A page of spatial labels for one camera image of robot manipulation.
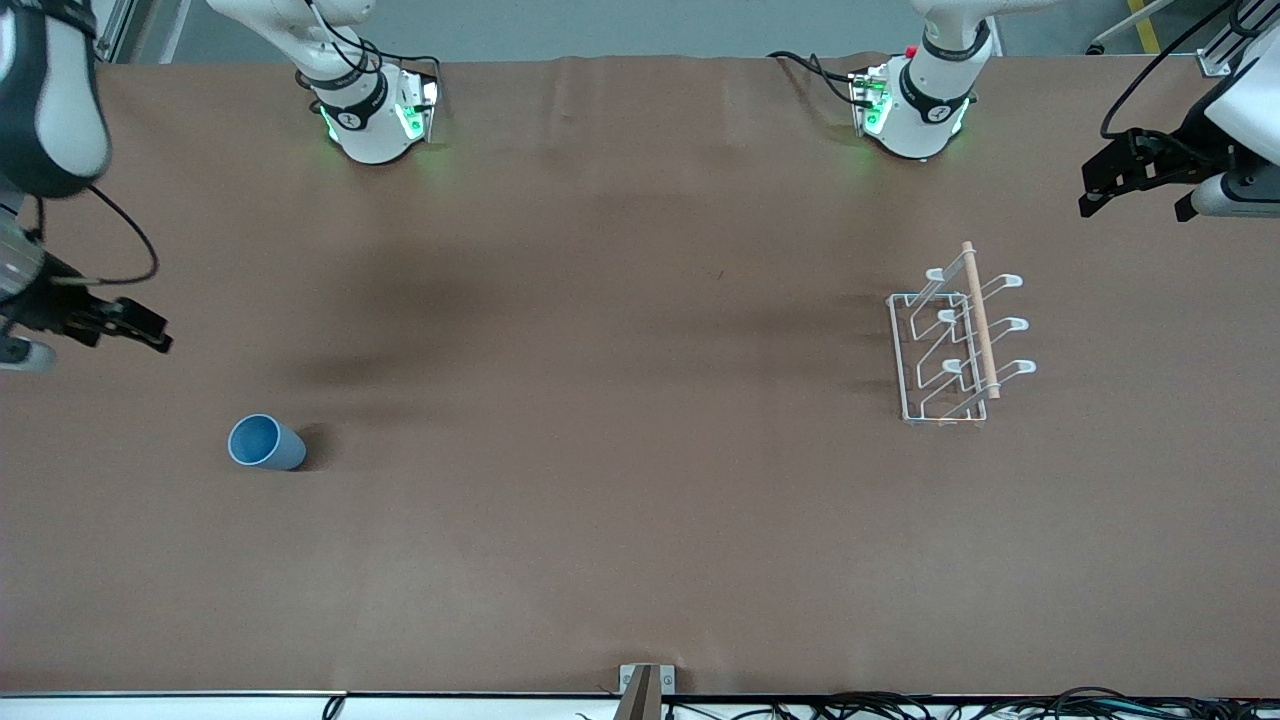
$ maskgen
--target white wire rack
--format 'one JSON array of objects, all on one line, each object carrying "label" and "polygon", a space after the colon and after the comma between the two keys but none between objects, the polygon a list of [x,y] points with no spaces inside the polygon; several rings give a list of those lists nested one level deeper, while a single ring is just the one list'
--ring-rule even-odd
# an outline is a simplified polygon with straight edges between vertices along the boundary
[{"label": "white wire rack", "polygon": [[[948,290],[961,284],[961,277],[963,291]],[[920,292],[893,293],[886,301],[902,419],[913,425],[982,425],[987,401],[1000,400],[1005,383],[1037,369],[1032,360],[996,363],[996,343],[1030,328],[1025,318],[987,320],[987,300],[1021,287],[1023,278],[1006,273],[983,284],[972,242],[950,265],[932,268],[924,278]]]}]

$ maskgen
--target floor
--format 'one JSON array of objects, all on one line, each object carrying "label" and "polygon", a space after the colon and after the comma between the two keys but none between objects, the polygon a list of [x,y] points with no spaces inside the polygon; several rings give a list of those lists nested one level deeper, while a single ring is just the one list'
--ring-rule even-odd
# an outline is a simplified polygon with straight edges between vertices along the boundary
[{"label": "floor", "polygon": [[[1212,0],[1181,0],[1155,15],[1167,42]],[[202,0],[156,0],[150,42],[138,61],[283,61],[265,41],[219,15]],[[778,49],[849,55],[896,51],[919,41],[920,19],[906,1],[884,0],[557,0],[545,3],[384,1],[361,35],[393,53],[433,53],[447,61],[548,60],[581,55],[758,56]],[[1001,37],[1010,55],[1075,55],[1129,13],[1124,0],[1065,0],[1036,13],[1006,15]],[[184,22],[175,22],[184,18]],[[180,24],[178,33],[173,32]],[[1211,26],[1193,42],[1212,36]],[[1137,32],[1108,53],[1140,53]]]},{"label": "floor", "polygon": [[22,205],[22,195],[9,184],[9,181],[0,177],[0,202],[10,206],[18,208]]}]

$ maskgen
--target blue cup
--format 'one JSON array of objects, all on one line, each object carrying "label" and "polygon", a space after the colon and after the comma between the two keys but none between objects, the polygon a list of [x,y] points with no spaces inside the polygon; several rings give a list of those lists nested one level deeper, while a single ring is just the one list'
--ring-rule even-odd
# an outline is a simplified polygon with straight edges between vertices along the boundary
[{"label": "blue cup", "polygon": [[250,415],[227,436],[227,452],[247,468],[292,470],[307,457],[302,438],[270,415]]}]

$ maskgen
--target wooden dowel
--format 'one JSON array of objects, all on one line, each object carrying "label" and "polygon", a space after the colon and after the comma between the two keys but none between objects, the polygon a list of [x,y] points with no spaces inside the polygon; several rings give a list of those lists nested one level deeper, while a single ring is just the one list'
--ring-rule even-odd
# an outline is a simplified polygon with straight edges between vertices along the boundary
[{"label": "wooden dowel", "polygon": [[1000,380],[996,379],[996,355],[991,348],[991,328],[987,327],[987,305],[982,300],[982,279],[978,277],[978,259],[973,243],[968,240],[960,246],[964,251],[964,272],[969,278],[969,305],[973,307],[970,320],[978,333],[979,365],[987,397],[1000,400]]}]

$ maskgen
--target brown table covering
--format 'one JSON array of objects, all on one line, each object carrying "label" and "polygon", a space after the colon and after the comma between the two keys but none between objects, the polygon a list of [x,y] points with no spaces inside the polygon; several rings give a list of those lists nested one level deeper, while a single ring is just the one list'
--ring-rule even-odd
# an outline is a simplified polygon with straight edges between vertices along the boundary
[{"label": "brown table covering", "polygon": [[[0,687],[1280,694],[1280,225],[1078,218],[1143,61],[995,60],[927,164],[772,60],[445,65],[380,168],[291,67],[105,68],[177,342],[0,378]],[[910,428],[884,296],[963,240],[1041,370]],[[90,196],[49,243],[145,263]]]}]

